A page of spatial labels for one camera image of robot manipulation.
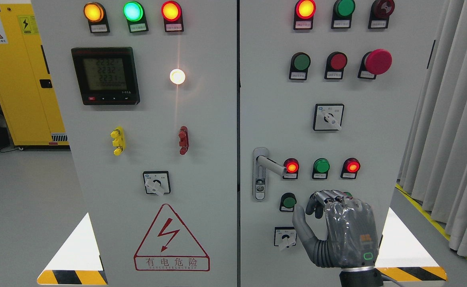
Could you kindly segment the grey robotic right hand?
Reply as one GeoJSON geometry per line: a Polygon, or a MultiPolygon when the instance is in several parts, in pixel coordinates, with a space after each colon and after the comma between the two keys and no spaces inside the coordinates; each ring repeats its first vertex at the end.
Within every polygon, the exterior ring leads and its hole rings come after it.
{"type": "Polygon", "coordinates": [[[292,224],[309,259],[318,267],[356,268],[374,266],[379,247],[372,207],[342,191],[322,190],[310,195],[306,207],[295,205],[292,224]],[[323,216],[327,238],[315,236],[305,220],[307,215],[323,216]]]}

